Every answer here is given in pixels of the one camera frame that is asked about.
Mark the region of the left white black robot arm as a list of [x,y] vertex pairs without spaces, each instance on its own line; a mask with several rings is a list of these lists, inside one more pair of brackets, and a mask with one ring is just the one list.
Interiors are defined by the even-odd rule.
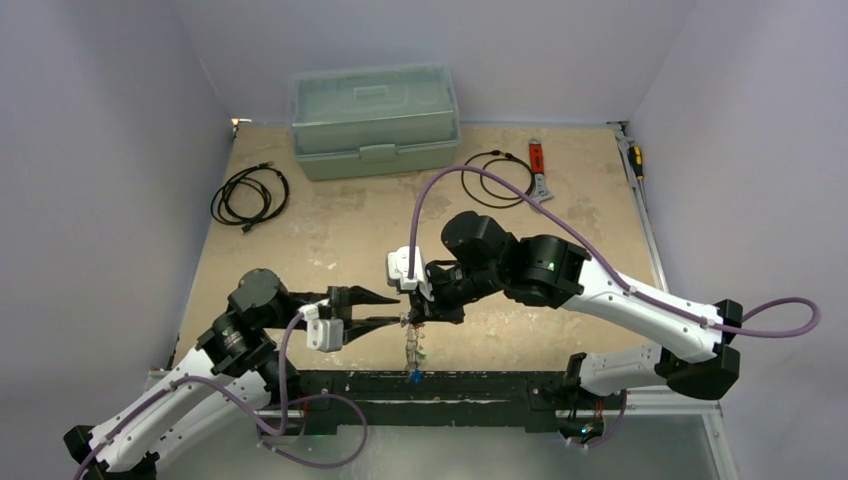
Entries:
[[248,271],[228,296],[224,312],[152,389],[109,420],[78,425],[64,435],[78,463],[75,478],[153,479],[180,447],[230,414],[246,415],[261,435],[284,434],[288,419],[272,425],[259,416],[259,408],[288,411],[334,397],[303,393],[301,374],[287,358],[292,333],[301,329],[310,349],[334,353],[396,321],[354,320],[354,307],[394,302],[361,286],[292,292],[269,269]]

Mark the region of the metal keyring with keys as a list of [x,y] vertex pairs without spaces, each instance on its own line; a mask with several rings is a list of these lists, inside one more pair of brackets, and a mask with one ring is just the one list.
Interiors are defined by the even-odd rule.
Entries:
[[420,341],[425,337],[422,332],[425,323],[413,323],[410,319],[403,318],[401,326],[406,332],[404,352],[407,380],[413,385],[418,385],[423,379],[421,363],[426,358],[420,347]]

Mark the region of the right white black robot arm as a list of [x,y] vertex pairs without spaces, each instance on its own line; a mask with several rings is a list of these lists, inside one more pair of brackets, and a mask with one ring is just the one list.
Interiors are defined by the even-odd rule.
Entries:
[[584,407],[621,390],[665,385],[699,400],[718,400],[736,383],[741,355],[731,347],[742,308],[727,300],[702,304],[625,277],[621,283],[599,258],[560,237],[518,239],[489,216],[466,211],[443,228],[445,261],[425,263],[418,247],[386,257],[387,281],[408,294],[411,324],[460,324],[464,308],[495,293],[529,307],[587,314],[646,338],[612,353],[570,357],[561,381],[564,399]]

